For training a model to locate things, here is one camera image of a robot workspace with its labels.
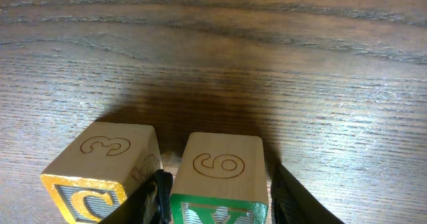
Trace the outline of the yellow C wooden block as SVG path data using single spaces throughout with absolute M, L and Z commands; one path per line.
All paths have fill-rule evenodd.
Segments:
M 68 223 L 98 223 L 162 169 L 151 125 L 93 122 L 41 173 Z

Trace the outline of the green V wooden block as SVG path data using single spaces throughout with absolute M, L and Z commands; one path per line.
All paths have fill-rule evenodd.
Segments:
M 170 200 L 174 223 L 265 223 L 269 202 L 262 139 L 192 133 Z

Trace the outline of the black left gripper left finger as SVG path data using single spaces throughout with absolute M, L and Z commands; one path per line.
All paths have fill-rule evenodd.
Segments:
M 158 169 L 99 224 L 168 224 L 172 185 L 173 175 Z

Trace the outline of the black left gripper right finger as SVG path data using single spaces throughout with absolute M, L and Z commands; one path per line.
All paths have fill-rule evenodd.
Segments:
M 344 224 L 283 165 L 276 165 L 270 188 L 273 224 Z

